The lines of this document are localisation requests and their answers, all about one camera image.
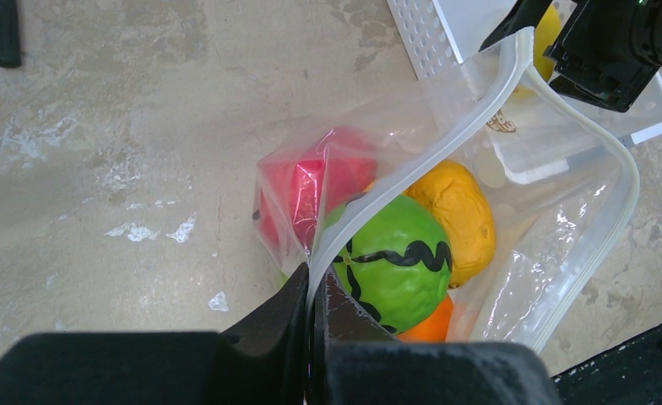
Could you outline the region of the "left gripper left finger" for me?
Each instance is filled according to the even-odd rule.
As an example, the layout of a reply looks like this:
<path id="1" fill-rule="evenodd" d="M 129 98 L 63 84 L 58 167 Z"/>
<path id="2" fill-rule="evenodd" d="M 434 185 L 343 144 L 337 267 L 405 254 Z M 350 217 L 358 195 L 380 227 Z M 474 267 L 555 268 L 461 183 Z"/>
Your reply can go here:
<path id="1" fill-rule="evenodd" d="M 223 332 L 54 332 L 0 359 L 0 404 L 300 404 L 308 267 Z"/>

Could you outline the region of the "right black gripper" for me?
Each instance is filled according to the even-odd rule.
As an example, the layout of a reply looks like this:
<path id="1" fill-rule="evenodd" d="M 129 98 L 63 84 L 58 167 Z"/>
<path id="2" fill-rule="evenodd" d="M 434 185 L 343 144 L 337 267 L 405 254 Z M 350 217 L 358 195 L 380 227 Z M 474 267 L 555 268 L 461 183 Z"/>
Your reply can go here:
<path id="1" fill-rule="evenodd" d="M 551 0 L 518 0 L 479 51 L 536 28 Z M 662 1 L 578 1 L 545 55 L 561 95 L 624 113 L 662 68 Z"/>

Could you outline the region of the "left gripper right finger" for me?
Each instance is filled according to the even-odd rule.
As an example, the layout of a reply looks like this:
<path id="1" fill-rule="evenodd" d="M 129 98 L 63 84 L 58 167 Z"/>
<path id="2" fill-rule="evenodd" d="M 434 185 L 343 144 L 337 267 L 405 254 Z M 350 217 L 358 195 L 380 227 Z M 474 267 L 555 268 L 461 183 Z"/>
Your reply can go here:
<path id="1" fill-rule="evenodd" d="M 516 343 L 403 343 L 329 271 L 315 295 L 313 404 L 558 404 L 546 367 Z"/>

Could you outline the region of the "yellow mango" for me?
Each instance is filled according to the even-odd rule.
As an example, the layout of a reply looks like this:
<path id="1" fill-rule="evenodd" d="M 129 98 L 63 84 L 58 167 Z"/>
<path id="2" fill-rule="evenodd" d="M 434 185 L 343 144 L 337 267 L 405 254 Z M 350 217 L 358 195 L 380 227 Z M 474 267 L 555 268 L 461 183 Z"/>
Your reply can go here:
<path id="1" fill-rule="evenodd" d="M 556 63 L 545 55 L 545 51 L 554 44 L 561 30 L 560 14 L 551 4 L 534 30 L 533 41 L 533 66 L 546 84 L 551 80 Z"/>

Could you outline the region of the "orange fruit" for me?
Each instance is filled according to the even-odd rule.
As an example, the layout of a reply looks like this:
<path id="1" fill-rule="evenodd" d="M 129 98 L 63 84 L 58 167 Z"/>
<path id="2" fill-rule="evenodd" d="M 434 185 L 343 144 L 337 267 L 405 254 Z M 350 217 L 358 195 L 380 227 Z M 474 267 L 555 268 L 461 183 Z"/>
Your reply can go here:
<path id="1" fill-rule="evenodd" d="M 446 341 L 452 314 L 453 301 L 446 295 L 430 316 L 410 330 L 400 333 L 397 339 L 406 343 L 443 343 Z"/>

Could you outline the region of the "green watermelon toy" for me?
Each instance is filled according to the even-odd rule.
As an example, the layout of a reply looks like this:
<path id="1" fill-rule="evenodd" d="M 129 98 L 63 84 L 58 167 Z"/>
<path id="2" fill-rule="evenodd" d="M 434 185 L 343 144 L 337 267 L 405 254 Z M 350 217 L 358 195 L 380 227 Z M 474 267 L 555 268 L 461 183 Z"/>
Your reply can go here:
<path id="1" fill-rule="evenodd" d="M 444 228 L 404 195 L 351 236 L 332 263 L 349 296 L 393 335 L 416 327 L 437 309 L 453 271 Z"/>

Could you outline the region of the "red apple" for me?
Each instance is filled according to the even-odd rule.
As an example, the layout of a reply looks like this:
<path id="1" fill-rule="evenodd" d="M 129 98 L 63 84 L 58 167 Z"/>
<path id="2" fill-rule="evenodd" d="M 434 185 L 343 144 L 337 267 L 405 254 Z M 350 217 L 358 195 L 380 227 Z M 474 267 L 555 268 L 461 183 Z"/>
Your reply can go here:
<path id="1" fill-rule="evenodd" d="M 288 142 L 258 162 L 267 185 L 258 191 L 252 215 L 263 240 L 280 248 L 289 225 L 301 246 L 309 248 L 319 217 L 362 192 L 377 173 L 376 148 L 352 127 L 334 127 L 309 145 Z"/>

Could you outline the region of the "orange mango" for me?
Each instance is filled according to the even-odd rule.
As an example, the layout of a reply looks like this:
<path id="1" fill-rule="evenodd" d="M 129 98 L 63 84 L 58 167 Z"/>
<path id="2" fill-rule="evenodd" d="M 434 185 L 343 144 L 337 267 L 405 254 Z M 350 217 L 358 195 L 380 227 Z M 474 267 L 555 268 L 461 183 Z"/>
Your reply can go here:
<path id="1" fill-rule="evenodd" d="M 448 236 L 453 264 L 449 288 L 468 283 L 491 264 L 497 250 L 491 205 L 466 167 L 444 160 L 404 195 L 426 208 Z"/>

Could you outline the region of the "clear zip top bag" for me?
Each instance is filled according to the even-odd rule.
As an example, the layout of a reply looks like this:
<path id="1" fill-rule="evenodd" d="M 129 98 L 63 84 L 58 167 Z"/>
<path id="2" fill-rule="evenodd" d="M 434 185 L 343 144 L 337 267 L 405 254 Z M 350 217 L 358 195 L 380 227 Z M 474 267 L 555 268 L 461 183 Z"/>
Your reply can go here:
<path id="1" fill-rule="evenodd" d="M 451 289 L 446 341 L 507 341 L 541 350 L 627 224 L 638 170 L 621 143 L 550 89 L 533 66 L 534 30 L 523 28 L 439 75 L 403 87 L 288 138 L 309 145 L 334 127 L 366 134 L 376 148 L 376 179 L 330 211 L 319 209 L 313 243 L 289 225 L 280 248 L 265 247 L 285 273 L 309 266 L 305 313 L 312 316 L 335 255 L 364 224 L 444 160 L 460 163 L 491 205 L 497 247 L 491 264 Z M 562 123 L 600 141 L 603 155 L 558 175 L 509 180 L 490 147 L 486 124 L 516 93 L 530 89 Z"/>

